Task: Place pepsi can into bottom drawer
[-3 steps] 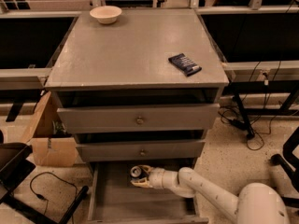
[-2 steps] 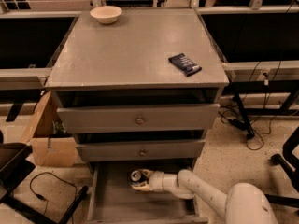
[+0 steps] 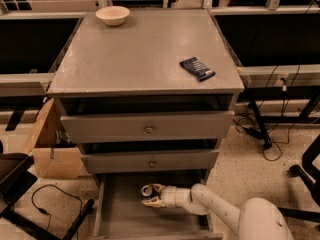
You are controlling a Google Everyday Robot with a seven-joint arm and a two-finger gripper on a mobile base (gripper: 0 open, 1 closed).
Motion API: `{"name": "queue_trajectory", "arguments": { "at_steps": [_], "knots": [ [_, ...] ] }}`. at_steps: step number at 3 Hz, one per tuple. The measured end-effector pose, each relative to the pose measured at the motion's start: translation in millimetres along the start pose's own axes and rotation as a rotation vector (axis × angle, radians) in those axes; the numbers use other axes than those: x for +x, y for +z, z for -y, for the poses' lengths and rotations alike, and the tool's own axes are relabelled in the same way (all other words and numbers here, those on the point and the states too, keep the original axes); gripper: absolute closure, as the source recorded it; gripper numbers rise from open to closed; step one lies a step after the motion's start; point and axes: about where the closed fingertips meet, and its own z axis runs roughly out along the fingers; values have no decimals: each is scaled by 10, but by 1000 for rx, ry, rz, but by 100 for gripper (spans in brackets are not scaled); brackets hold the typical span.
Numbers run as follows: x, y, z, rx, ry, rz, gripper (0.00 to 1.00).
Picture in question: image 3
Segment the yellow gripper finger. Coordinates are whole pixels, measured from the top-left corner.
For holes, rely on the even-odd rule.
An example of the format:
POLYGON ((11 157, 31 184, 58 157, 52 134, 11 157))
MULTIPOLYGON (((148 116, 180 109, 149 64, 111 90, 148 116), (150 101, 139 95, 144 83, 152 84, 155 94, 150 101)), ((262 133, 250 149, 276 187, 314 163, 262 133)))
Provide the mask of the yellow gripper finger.
POLYGON ((151 184, 151 187, 155 193, 160 194, 165 188, 165 185, 155 183, 155 184, 151 184))
POLYGON ((143 200, 142 204, 151 208, 165 208, 166 205, 158 199, 143 200))

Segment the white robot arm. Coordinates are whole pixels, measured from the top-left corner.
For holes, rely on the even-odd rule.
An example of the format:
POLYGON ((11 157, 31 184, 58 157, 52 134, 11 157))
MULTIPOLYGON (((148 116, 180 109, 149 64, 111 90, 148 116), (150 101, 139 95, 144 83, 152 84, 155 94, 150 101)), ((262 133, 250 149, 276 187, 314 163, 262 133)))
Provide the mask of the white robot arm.
POLYGON ((294 240, 280 210, 266 199, 251 198, 237 208, 200 183, 191 188, 148 184, 141 195, 147 207, 183 208, 194 215, 213 212, 239 240, 294 240))

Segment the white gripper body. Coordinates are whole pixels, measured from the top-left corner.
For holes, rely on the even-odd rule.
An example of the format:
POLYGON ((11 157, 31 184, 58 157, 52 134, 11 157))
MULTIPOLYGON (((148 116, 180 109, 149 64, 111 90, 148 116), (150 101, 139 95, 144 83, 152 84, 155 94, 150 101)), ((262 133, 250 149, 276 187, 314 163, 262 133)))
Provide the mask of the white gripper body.
POLYGON ((166 186, 163 188, 160 199, 162 206, 165 208, 176 208, 176 196, 177 188, 175 186, 166 186))

